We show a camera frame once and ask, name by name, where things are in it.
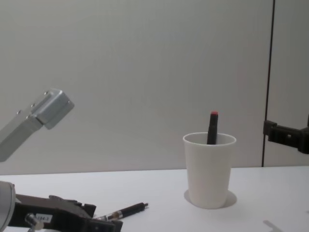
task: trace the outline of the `marker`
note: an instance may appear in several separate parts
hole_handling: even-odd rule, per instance
[[[138,203],[138,204],[135,204],[135,205],[130,206],[128,208],[115,211],[111,214],[108,214],[108,215],[105,215],[105,216],[102,216],[102,217],[98,217],[96,219],[97,220],[103,220],[103,221],[111,221],[111,220],[118,220],[118,219],[121,219],[121,218],[126,218],[128,216],[133,215],[133,214],[137,214],[141,211],[144,211],[147,206],[148,206],[148,203]]]
[[[215,145],[217,142],[217,125],[218,125],[218,112],[211,112],[211,119],[209,121],[207,144]]]

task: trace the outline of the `cup rim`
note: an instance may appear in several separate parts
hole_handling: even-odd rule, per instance
[[[190,136],[190,135],[193,135],[193,134],[208,134],[208,132],[195,132],[195,133],[186,134],[186,135],[183,137],[183,141],[184,141],[185,143],[189,143],[189,144],[194,144],[194,145],[199,145],[199,146],[213,146],[213,147],[215,147],[215,146],[229,146],[229,145],[231,145],[231,144],[236,143],[236,141],[237,141],[237,139],[236,139],[234,136],[229,135],[229,134],[224,134],[224,133],[218,133],[218,134],[223,135],[223,136],[230,137],[230,138],[233,139],[233,141],[230,142],[230,143],[227,143],[227,144],[212,144],[212,145],[210,145],[210,144],[198,144],[198,143],[193,143],[193,142],[190,142],[190,141],[186,140],[186,137],[187,137],[187,136]]]

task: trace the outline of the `black pen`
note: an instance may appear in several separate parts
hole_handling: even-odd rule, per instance
[[[215,145],[217,142],[217,125],[218,125],[218,112],[211,112],[211,119],[209,121],[207,144]]]
[[[130,206],[128,208],[115,211],[111,214],[108,214],[108,215],[105,215],[105,216],[102,216],[102,217],[98,217],[96,219],[97,220],[103,220],[103,221],[111,221],[111,220],[118,220],[118,219],[121,219],[121,218],[126,218],[128,216],[133,215],[133,214],[137,214],[141,211],[144,211],[147,206],[148,206],[148,203],[135,204],[135,205]]]

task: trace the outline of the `black clamp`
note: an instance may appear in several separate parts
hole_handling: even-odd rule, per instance
[[[270,142],[295,147],[299,152],[309,154],[309,116],[307,127],[301,130],[264,121],[263,134],[268,136]]]

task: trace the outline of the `metal bolt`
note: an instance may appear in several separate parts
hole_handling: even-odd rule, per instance
[[[31,226],[29,231],[39,231],[44,228],[44,223],[37,219],[34,214],[27,214],[25,217],[25,222]]]

